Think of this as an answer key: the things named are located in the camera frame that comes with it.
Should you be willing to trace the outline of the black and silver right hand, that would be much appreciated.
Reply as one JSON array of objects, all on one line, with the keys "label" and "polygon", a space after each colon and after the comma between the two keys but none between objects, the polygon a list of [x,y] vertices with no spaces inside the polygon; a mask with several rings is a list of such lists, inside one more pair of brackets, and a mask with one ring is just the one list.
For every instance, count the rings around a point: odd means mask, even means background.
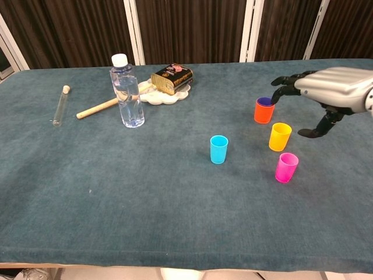
[{"label": "black and silver right hand", "polygon": [[271,85],[280,86],[272,95],[272,104],[276,104],[282,96],[304,96],[325,109],[326,114],[314,129],[298,131],[306,138],[326,135],[344,116],[372,113],[371,70],[331,67],[280,76]]}]

